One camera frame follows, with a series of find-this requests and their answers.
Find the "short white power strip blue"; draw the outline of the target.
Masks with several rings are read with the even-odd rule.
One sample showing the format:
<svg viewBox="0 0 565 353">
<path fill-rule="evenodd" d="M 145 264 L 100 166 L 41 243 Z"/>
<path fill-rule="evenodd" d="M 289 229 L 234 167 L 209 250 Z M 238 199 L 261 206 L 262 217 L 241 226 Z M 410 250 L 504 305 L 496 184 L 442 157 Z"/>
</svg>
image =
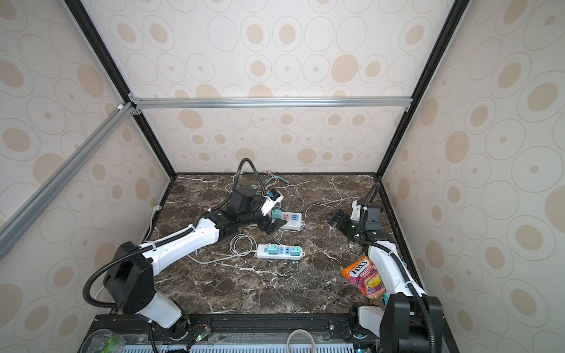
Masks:
<svg viewBox="0 0 565 353">
<path fill-rule="evenodd" d="M 288 246 L 288 245 L 278 245 L 279 246 L 279 253 L 278 254 L 268 254 L 267 253 L 267 245 L 268 244 L 259 244 L 256 249 L 255 256 L 260 259 L 268 259 L 268 260 L 301 260 L 305 253 L 302 247 L 299 246 Z M 282 247 L 293 247 L 293 254 L 292 256 L 284 255 Z"/>
</svg>

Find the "long white power strip pastel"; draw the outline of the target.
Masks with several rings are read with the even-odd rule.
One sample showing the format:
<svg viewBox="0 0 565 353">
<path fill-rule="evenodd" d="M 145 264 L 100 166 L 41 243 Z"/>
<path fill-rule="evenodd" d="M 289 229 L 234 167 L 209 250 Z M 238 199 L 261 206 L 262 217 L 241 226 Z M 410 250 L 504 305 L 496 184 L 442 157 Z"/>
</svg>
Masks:
<svg viewBox="0 0 565 353">
<path fill-rule="evenodd" d="M 303 215 L 301 213 L 282 211 L 281 219 L 286 221 L 286 223 L 281 226 L 281 229 L 283 230 L 298 232 L 304 226 Z"/>
</svg>

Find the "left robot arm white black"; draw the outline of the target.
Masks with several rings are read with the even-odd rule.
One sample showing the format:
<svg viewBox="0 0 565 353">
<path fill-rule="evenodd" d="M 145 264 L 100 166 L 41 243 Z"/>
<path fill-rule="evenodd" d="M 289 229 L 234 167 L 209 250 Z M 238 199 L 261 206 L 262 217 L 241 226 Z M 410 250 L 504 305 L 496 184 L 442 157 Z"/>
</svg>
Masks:
<svg viewBox="0 0 565 353">
<path fill-rule="evenodd" d="M 120 245 L 113 260 L 86 281 L 82 296 L 94 307 L 140 315 L 164 329 L 178 327 L 183 311 L 156 290 L 154 277 L 181 258 L 235 235 L 249 224 L 272 234 L 285 224 L 269 215 L 283 199 L 278 191 L 258 194 L 251 188 L 237 188 L 222 204 L 203 213 L 195 224 L 154 242 Z"/>
</svg>

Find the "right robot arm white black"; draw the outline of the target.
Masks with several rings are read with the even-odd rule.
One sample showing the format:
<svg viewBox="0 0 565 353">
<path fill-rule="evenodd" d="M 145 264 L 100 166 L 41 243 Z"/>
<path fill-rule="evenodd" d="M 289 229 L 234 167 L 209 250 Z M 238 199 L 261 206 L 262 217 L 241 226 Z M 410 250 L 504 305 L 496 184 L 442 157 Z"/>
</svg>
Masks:
<svg viewBox="0 0 565 353">
<path fill-rule="evenodd" d="M 348 216 L 337 210 L 328 224 L 348 240 L 366 249 L 366 257 L 354 267 L 355 276 L 376 267 L 388 301 L 385 309 L 362 305 L 354 321 L 362 332 L 380 339 L 379 352 L 440 352 L 444 312 L 441 302 L 430 297 L 414 280 L 401 260 L 391 235 L 382 230 L 381 208 L 353 205 Z"/>
</svg>

